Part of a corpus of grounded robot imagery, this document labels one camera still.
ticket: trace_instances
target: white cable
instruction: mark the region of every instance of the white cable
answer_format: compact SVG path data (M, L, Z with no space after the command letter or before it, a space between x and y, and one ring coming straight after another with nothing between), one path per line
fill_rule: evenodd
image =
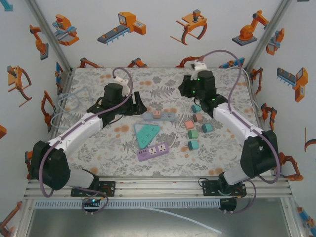
M181 118L181 120L180 120L180 123L179 123L178 128L177 128L177 131L176 131L176 135L174 136L173 142L172 142L172 144L170 145L170 147L172 147L173 144L174 144L174 143L176 142L176 140L177 140L177 135L178 135L178 131L179 131L180 125L181 125L181 123L182 123L182 121L183 121L183 119L184 119L184 116L186 115L186 112L187 112L187 110L188 110L189 105L192 103L193 100L194 100L194 98L192 98L192 100L190 100L190 101L187 103L187 105L186 105L186 109L185 109L185 111L184 111L184 113L183 113L183 116L182 116L182 118Z
M235 67L226 68L225 70L223 70L223 72L226 71L226 70L229 70L229 69L234 69L234 68L238 68L238 69L239 69L238 66L235 66ZM246 71L244 68L241 68L241 69L242 69L243 72L246 74L246 77L247 77L247 79L248 79L249 86L251 86L250 77L249 77L247 71ZM261 116L262 116L261 107L260 107L254 100L252 100L252 102L253 102L253 103L255 104L255 106L257 107L257 114L258 114L258 116L261 117Z
M147 207L142 207L141 209L149 210L149 211L162 212L162 213L165 213L165 214L168 214L168 215L171 215L171 216L179 217L179 218L181 218L181 219L184 219L184 220L187 220L187 221L191 221L191 222L193 222L193 223L195 223L195 224L198 224L198 225L200 225L200 226L202 226L202 227L205 227L205 228L207 228L207 229L209 229L209 230L211 230L211 231L214 231L214 232L216 232L216 233L219 233L220 235L222 234L221 231L216 230L216 229L214 229L214 228L212 228L212 227L209 227L209 226L207 226L207 225L205 225L205 224L202 224L201 222L195 221L195 220L190 219L190 218L185 217L185 216L180 216L180 215L178 215L178 214L175 214L175 213L172 213L172 212L169 212L169 211L164 211L164 210L155 209L155 208L147 208Z

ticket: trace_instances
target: teal triangular object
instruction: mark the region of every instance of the teal triangular object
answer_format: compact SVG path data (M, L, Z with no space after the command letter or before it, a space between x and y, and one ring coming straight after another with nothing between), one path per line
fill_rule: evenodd
M159 133L160 126L149 124L135 124L134 129L139 148L144 149Z

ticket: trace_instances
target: toy block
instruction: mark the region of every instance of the toy block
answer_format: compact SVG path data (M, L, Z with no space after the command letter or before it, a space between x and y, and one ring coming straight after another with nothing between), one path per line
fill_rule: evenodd
M202 110L202 108L198 105L192 105L191 109L192 109L193 113L197 113L197 112L200 112Z
M193 115L193 121L194 122L201 122L202 120L203 120L203 116L201 114Z
M188 132L188 136L189 136L190 139L197 139L198 138L198 131L190 130Z
M204 132L204 133L213 131L213 127L212 127L212 125L209 124L209 123L203 124L202 129L203 129L203 132Z
M6 135L6 128L0 125L0 139Z
M160 119L161 118L161 111L158 111L158 110L154 111L153 112L153 118L154 119Z
M186 125L187 130L194 128L194 123L192 121L185 122L185 125Z
M198 141L188 142L190 151L198 149Z

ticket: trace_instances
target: robotic arm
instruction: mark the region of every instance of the robotic arm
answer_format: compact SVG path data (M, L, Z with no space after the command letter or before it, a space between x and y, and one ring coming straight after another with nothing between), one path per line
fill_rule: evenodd
M115 115L132 116L140 115L147 111L147 108L140 98L139 92L135 92L135 104L133 103L132 96L130 96L127 102L122 106L86 121L88 117L112 108L126 99L126 96L130 92L127 83L128 80L116 77L115 83L110 83L104 87L104 96L100 97L75 125L47 143L43 141L37 142L33 148L30 175L39 179L40 164L45 153L56 144L56 142L59 142L49 153L48 159L44 163L42 170L43 183L53 190L59 190L64 186L98 190L99 177L87 170L70 169L67 157L87 138L108 125L115 118ZM68 134L70 130L72 132L63 140L62 138L65 134Z
M254 178L276 167L277 162L268 144L259 137L262 134L274 147L277 154L277 137L273 131L264 132L248 122L236 110L229 110L228 100L216 93L215 77L203 62L197 60L192 65L195 71L185 75L179 86L181 96L200 100L201 108L212 118L227 126L243 145L240 164L219 175L218 185L221 193L227 194L241 181Z

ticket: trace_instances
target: tabletop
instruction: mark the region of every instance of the tabletop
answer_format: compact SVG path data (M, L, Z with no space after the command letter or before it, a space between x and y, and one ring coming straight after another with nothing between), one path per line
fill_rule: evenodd
M104 86L113 81L113 68L78 68L73 73L70 93L78 92L67 99L60 126L68 128L75 124L100 96ZM211 69L216 78L217 93L226 98L235 83L238 70ZM174 122L145 122L141 116L123 117L116 123L106 126L102 131L87 139L68 157L71 168L84 168L98 175L137 175L137 176L203 176L218 175L236 166L240 161L242 147L235 135L221 122L201 112L203 120L196 123L199 133L199 148L188 148L188 131L180 124L178 137L168 154L139 162L136 152L139 146L134 125L140 123L160 126L160 132L149 144L167 142L171 144L185 111L189 98L181 97L178 86L185 74L192 73L189 68L128 68L133 78L134 91L139 91L148 111L175 112ZM116 75L128 79L124 71ZM247 120L257 125L254 110L247 89L246 77L239 80L232 95L232 104ZM193 112L189 107L184 121L192 120ZM202 125L210 123L213 131L203 133ZM58 135L65 130L59 129Z

